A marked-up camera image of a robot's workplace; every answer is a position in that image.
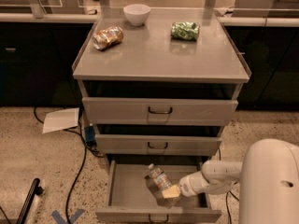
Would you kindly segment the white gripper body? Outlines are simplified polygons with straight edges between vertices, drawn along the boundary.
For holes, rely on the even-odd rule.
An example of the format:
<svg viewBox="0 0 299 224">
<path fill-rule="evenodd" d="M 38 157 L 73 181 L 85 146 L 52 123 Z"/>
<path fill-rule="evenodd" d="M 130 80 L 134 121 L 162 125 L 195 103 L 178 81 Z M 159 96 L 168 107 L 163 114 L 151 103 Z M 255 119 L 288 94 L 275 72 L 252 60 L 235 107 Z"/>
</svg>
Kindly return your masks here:
<svg viewBox="0 0 299 224">
<path fill-rule="evenodd" d="M 196 172 L 182 177 L 178 186 L 183 196 L 192 197 L 204 192 L 207 182 L 201 172 Z"/>
</svg>

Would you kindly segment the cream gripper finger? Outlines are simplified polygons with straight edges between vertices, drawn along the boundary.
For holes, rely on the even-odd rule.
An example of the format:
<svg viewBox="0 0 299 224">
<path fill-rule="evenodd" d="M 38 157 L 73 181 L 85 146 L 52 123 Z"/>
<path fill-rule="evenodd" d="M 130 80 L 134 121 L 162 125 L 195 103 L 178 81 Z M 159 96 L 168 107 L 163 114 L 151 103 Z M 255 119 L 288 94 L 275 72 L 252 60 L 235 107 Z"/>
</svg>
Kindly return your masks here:
<svg viewBox="0 0 299 224">
<path fill-rule="evenodd" d="M 165 199 L 178 198 L 180 196 L 180 188 L 178 185 L 173 185 L 172 187 L 163 190 L 162 195 Z"/>
</svg>

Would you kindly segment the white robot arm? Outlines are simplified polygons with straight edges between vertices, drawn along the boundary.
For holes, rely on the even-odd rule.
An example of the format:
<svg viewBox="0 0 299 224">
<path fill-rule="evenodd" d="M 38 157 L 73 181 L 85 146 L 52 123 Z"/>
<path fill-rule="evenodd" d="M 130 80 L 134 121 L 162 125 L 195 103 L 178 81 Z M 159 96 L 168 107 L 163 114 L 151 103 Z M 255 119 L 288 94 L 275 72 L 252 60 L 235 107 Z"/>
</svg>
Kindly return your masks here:
<svg viewBox="0 0 299 224">
<path fill-rule="evenodd" d="M 299 146 L 263 139 L 242 161 L 206 161 L 162 192 L 166 199 L 218 195 L 240 184 L 239 224 L 299 224 Z"/>
</svg>

